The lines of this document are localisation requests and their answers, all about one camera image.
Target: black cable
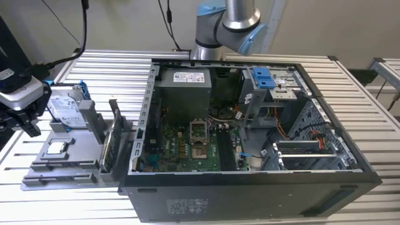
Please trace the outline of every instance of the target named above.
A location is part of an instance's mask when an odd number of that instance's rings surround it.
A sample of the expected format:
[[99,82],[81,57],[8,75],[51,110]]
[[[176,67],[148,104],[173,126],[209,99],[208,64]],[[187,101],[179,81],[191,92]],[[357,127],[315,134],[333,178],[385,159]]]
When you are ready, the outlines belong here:
[[88,2],[88,0],[80,0],[80,2],[81,2],[81,12],[83,12],[83,45],[80,47],[80,52],[76,55],[73,55],[73,56],[71,56],[68,58],[64,58],[61,60],[57,60],[55,62],[48,63],[47,67],[49,69],[55,68],[56,65],[59,65],[59,64],[61,64],[64,62],[68,62],[68,61],[72,61],[72,60],[77,59],[81,56],[81,54],[84,53],[84,51],[85,51],[85,48],[87,48],[87,33],[88,33],[88,15],[87,15],[87,10],[89,9],[89,2]]
[[395,105],[395,100],[392,101],[392,103],[389,104],[389,107],[388,107],[388,111],[391,111],[391,109],[392,109],[392,107],[393,107],[393,105]]
[[376,99],[377,99],[377,97],[380,96],[380,92],[381,92],[381,89],[383,89],[383,87],[385,86],[385,84],[387,84],[387,81],[383,83],[383,85],[381,85],[381,87],[380,87],[380,91],[377,92],[377,94],[376,94]]
[[268,143],[272,143],[273,141],[271,140],[271,137],[273,135],[273,133],[277,131],[276,127],[271,128],[268,131],[267,131],[267,134],[265,134],[265,141],[264,141],[264,144],[261,146],[261,150],[264,150],[267,148],[267,145]]
[[51,13],[55,15],[56,19],[59,20],[59,23],[61,24],[61,27],[64,28],[64,30],[69,33],[69,35],[72,36],[72,38],[76,40],[76,43],[80,45],[79,40],[76,39],[76,37],[73,36],[73,34],[69,32],[69,30],[67,29],[67,27],[64,26],[64,24],[63,24],[60,18],[57,17],[55,11],[51,9],[49,5],[45,3],[44,0],[41,0],[41,2],[43,2],[43,3],[45,4],[45,6],[48,7]]
[[[171,18],[171,22],[172,22],[172,12],[171,12],[171,9],[169,9],[169,1],[167,2],[167,4],[168,4],[167,17]],[[159,7],[160,7],[161,15],[163,15],[163,20],[164,20],[167,32],[168,32],[168,34],[169,34],[169,37],[171,37],[172,40],[173,40],[173,43],[175,43],[175,46],[176,46],[177,50],[180,50],[180,46],[179,46],[179,44],[176,43],[175,37],[173,37],[173,35],[172,35],[169,29],[168,29],[167,20],[165,20],[165,15],[164,15],[164,10],[163,10],[163,6],[161,6],[160,0],[159,0]]]

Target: robotic arm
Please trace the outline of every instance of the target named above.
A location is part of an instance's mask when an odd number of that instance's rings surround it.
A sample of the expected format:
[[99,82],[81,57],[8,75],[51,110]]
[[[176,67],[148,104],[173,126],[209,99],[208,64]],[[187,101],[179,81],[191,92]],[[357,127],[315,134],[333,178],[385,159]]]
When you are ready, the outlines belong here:
[[197,8],[193,60],[225,60],[223,46],[241,55],[260,52],[267,25],[255,0],[209,0]]
[[[80,52],[48,64],[28,69],[0,54],[0,131],[23,129],[31,137],[40,135],[37,117],[43,115],[51,97],[44,79],[57,64],[77,59],[85,51],[88,0],[81,0],[84,40]],[[209,0],[197,9],[195,60],[224,60],[221,46],[251,55],[263,43],[267,26],[260,23],[260,11],[253,0]]]
[[0,53],[0,131],[23,129],[31,137],[40,135],[37,117],[43,115],[51,98],[51,88],[44,79],[57,64],[77,59],[87,45],[88,0],[81,0],[84,40],[80,52],[48,64],[35,64],[24,69]]

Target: blue latch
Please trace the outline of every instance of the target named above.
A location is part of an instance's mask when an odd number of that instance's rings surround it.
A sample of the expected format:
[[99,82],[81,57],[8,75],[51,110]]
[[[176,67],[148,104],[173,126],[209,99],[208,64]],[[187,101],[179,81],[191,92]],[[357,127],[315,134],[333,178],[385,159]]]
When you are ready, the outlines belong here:
[[257,82],[257,87],[261,89],[275,89],[275,81],[271,77],[271,72],[267,68],[255,67],[252,69],[252,77]]

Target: power supply label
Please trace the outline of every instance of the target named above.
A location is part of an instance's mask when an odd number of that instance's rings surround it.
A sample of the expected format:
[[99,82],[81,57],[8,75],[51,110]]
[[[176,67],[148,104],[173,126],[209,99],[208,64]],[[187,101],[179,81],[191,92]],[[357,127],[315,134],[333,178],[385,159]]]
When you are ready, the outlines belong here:
[[204,83],[204,73],[173,73],[173,82],[181,83]]

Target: white wall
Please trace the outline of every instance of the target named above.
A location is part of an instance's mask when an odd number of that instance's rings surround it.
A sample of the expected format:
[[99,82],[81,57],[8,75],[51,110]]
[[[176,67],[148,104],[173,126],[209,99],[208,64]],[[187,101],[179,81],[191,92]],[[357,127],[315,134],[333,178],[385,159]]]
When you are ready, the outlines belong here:
[[[173,33],[183,49],[195,44],[196,12],[203,1],[171,0]],[[80,0],[45,2],[81,40]],[[271,2],[256,1],[263,22],[269,17]],[[167,0],[161,3],[165,11]],[[40,0],[0,0],[0,14],[33,63],[71,56],[79,45]],[[156,0],[89,0],[87,49],[168,51],[173,48]]]
[[269,52],[335,55],[347,68],[400,58],[400,0],[287,0]]

